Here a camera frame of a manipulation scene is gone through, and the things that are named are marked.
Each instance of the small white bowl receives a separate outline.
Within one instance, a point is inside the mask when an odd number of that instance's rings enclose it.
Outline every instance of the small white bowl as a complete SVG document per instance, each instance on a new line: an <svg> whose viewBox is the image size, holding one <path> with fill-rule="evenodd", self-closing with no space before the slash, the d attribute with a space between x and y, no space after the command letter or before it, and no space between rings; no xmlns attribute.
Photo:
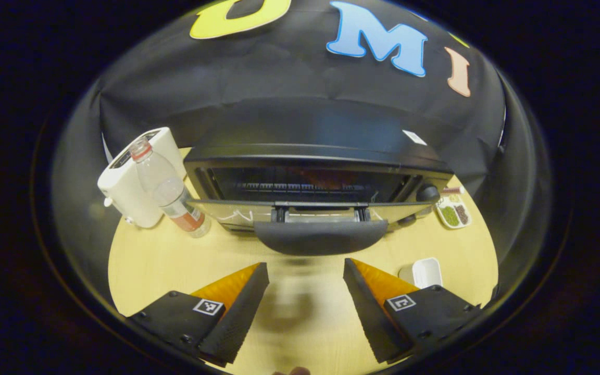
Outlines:
<svg viewBox="0 0 600 375"><path fill-rule="evenodd" d="M413 265L404 266L400 269L398 277L421 289L432 285L443 286L441 268L436 258L420 259Z"/></svg>

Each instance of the blue letter m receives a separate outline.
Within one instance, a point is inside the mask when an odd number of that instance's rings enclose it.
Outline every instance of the blue letter m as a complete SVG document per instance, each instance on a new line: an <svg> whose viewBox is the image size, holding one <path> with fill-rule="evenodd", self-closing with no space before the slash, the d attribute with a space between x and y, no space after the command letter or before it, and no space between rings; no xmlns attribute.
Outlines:
<svg viewBox="0 0 600 375"><path fill-rule="evenodd" d="M374 14L363 7L343 2L330 4L340 10L341 16L337 39L326 45L330 52L353 57L365 56L367 51L360 45L362 33L376 60L383 61L399 47L399 53L391 59L393 66L415 76L424 76L423 43L427 36L406 24L398 24L386 31Z"/></svg>

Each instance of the toaster oven knob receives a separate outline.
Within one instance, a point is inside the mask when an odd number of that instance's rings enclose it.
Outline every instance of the toaster oven knob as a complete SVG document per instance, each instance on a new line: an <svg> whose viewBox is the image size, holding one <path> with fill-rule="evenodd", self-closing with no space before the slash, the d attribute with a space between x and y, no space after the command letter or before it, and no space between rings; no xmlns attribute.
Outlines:
<svg viewBox="0 0 600 375"><path fill-rule="evenodd" d="M417 202L432 202L434 204L438 202L440 198L441 196L435 185L424 185L416 194Z"/></svg>

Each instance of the yellow letter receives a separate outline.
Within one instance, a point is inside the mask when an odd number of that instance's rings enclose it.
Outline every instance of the yellow letter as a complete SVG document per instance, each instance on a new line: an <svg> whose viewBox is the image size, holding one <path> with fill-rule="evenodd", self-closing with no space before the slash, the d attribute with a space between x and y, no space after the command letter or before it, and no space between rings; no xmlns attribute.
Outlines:
<svg viewBox="0 0 600 375"><path fill-rule="evenodd" d="M469 45L467 43L465 43L464 40L461 40L460 38L458 38L457 36L454 36L451 33L448 33L448 35L452 36L453 39L457 40L461 45L465 46L466 48L469 48Z"/></svg>
<svg viewBox="0 0 600 375"><path fill-rule="evenodd" d="M291 0L265 0L260 10L254 14L226 19L228 10L239 1L226 0L198 12L198 19L191 27L191 37L197 40L208 40L255 29L285 15L291 5Z"/></svg>
<svg viewBox="0 0 600 375"><path fill-rule="evenodd" d="M471 90L469 90L469 76L467 75L469 62L454 50L448 47L444 48L451 56L451 63L453 64L453 76L448 78L448 86L460 95L469 97L471 95Z"/></svg>

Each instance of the black toaster oven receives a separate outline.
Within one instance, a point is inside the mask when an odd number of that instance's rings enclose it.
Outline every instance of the black toaster oven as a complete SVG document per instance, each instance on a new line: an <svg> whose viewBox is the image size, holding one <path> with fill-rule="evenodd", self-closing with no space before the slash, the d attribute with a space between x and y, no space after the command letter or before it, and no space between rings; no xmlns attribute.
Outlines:
<svg viewBox="0 0 600 375"><path fill-rule="evenodd" d="M184 159L194 204L288 254L363 249L438 201L453 171L388 123L224 123Z"/></svg>

